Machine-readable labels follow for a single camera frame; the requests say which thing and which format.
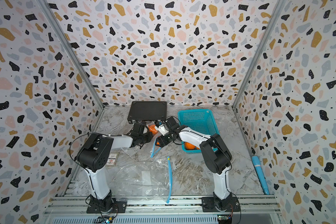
black box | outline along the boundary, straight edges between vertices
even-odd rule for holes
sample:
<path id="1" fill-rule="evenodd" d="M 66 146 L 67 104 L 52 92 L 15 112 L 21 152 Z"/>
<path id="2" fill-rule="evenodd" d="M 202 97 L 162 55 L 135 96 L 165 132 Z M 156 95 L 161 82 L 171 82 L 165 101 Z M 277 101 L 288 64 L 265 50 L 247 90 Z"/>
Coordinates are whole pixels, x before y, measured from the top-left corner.
<path id="1" fill-rule="evenodd" d="M 143 121 L 160 121 L 167 118 L 167 102 L 165 101 L 134 101 L 128 114 L 128 123 Z"/>

metal bracket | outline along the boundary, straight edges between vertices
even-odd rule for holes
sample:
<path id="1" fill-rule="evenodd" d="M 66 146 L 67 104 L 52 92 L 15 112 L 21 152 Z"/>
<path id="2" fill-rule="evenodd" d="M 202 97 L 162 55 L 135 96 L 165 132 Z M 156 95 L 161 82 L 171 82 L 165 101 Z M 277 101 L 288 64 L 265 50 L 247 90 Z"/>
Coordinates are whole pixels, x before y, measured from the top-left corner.
<path id="1" fill-rule="evenodd" d="M 240 204 L 237 197 L 232 197 L 229 204 L 233 207 L 233 212 L 240 211 Z M 221 212 L 215 208 L 214 197 L 202 197 L 203 212 Z M 224 212 L 231 212 L 231 207 Z"/>
<path id="2" fill-rule="evenodd" d="M 118 213 L 125 213 L 126 212 L 126 206 L 127 202 L 126 201 L 116 201 L 115 198 L 112 198 L 113 204 L 116 204 L 118 206 Z M 97 214 L 99 213 L 99 207 L 94 204 L 92 201 L 89 203 L 90 205 L 87 208 L 86 213 L 87 214 Z M 117 213 L 117 207 L 113 206 L 113 211 L 111 212 L 112 214 Z"/>

terrazzo wallpaper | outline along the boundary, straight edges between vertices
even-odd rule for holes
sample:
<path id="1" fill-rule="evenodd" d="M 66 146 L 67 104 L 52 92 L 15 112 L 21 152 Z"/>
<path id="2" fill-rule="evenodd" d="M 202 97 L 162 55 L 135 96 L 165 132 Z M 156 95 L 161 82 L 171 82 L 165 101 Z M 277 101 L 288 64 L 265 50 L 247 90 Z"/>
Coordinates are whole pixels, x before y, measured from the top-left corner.
<path id="1" fill-rule="evenodd" d="M 36 2 L 0 1 L 0 223 L 39 223 L 98 113 Z"/>
<path id="2" fill-rule="evenodd" d="M 49 0 L 105 105 L 228 105 L 276 0 Z"/>
<path id="3" fill-rule="evenodd" d="M 286 223 L 336 224 L 336 1 L 287 1 L 239 99 Z"/>

blue plastic basket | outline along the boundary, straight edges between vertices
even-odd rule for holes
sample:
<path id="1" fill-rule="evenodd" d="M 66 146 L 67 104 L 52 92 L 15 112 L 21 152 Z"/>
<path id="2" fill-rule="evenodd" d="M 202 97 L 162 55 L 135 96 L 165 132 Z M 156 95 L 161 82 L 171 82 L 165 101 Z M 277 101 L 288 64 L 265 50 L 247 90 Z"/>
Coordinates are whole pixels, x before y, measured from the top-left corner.
<path id="1" fill-rule="evenodd" d="M 181 110 L 178 112 L 179 121 L 194 131 L 202 134 L 213 135 L 220 134 L 216 126 L 215 119 L 211 110 L 208 109 L 195 109 L 195 110 Z M 201 153 L 201 150 L 186 150 L 184 144 L 182 145 L 183 151 L 186 153 Z"/>

marble surface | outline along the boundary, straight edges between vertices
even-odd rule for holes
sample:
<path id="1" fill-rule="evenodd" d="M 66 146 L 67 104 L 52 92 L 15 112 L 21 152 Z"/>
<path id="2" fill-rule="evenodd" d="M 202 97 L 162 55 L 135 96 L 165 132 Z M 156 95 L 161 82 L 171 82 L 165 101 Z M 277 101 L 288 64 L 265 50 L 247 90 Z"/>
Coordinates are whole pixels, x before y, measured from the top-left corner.
<path id="1" fill-rule="evenodd" d="M 168 107 L 167 115 L 177 116 L 178 111 L 189 109 L 192 108 L 171 106 Z M 228 172 L 231 191 L 239 195 L 263 194 L 232 108 L 227 106 L 199 107 L 199 109 L 210 109 L 213 112 L 220 136 L 233 156 L 232 170 Z M 129 132 L 133 126 L 127 122 L 129 110 L 129 107 L 111 107 L 105 110 L 97 132 L 112 135 Z M 135 147 L 111 150 L 111 152 L 119 152 L 116 166 L 108 167 L 106 172 L 108 185 L 113 194 L 117 186 L 112 183 L 112 180 L 120 167 L 170 156 L 173 173 L 172 195 L 212 195 L 213 175 L 206 167 L 201 153 L 187 154 L 181 146 L 171 143 L 150 158 L 152 149 L 148 145 L 146 144 L 142 149 Z M 80 170 L 73 188 L 73 196 L 88 194 L 88 178 L 85 172 Z"/>

